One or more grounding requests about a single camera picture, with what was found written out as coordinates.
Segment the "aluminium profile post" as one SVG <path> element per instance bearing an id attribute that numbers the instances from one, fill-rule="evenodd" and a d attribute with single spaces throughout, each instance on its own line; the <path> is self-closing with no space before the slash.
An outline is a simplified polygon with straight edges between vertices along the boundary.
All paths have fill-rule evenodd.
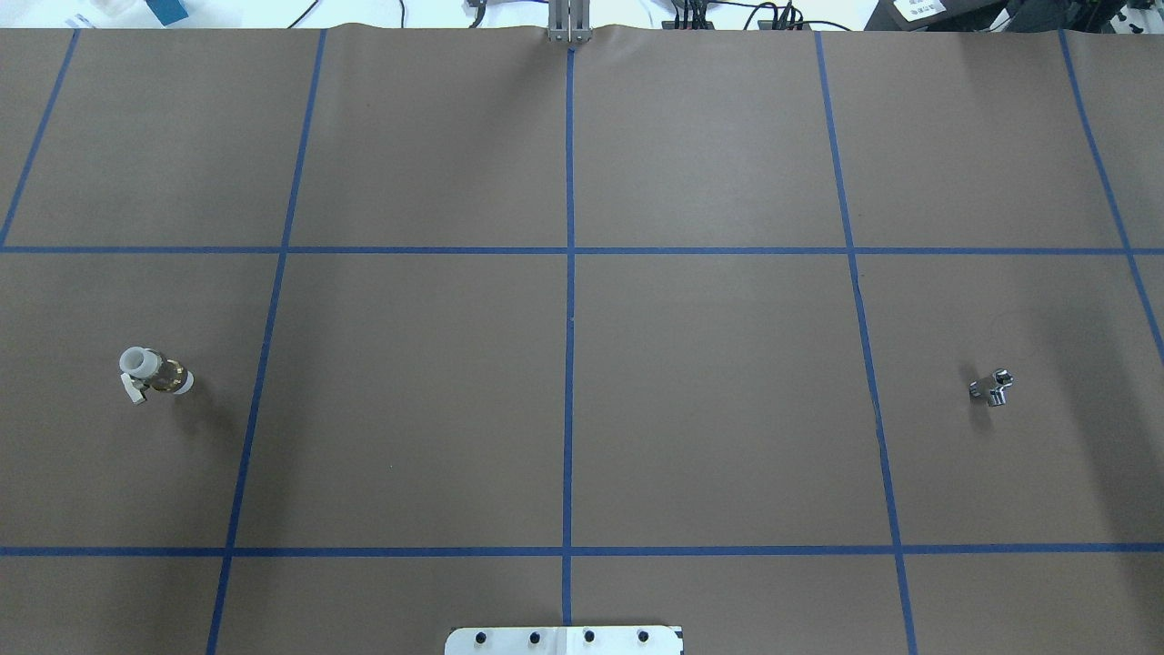
<path id="1" fill-rule="evenodd" d="M 579 45 L 592 37 L 589 0 L 547 1 L 547 38 L 552 43 Z"/>

